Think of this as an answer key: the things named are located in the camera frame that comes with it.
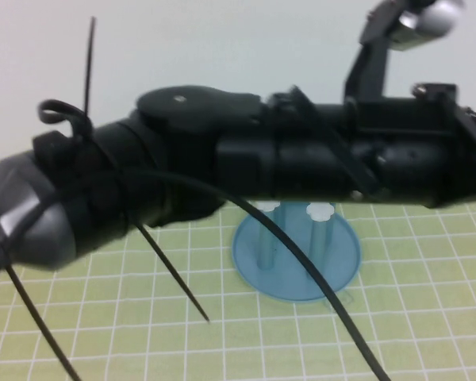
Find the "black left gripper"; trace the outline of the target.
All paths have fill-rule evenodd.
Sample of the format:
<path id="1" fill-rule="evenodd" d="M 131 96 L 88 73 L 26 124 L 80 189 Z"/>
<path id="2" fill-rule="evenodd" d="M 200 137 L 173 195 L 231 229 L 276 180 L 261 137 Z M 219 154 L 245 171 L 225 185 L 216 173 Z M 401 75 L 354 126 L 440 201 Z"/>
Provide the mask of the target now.
<path id="1" fill-rule="evenodd" d="M 352 101 L 352 184 L 368 202 L 431 209 L 476 202 L 476 113 L 458 87 L 424 83 L 411 98 Z"/>

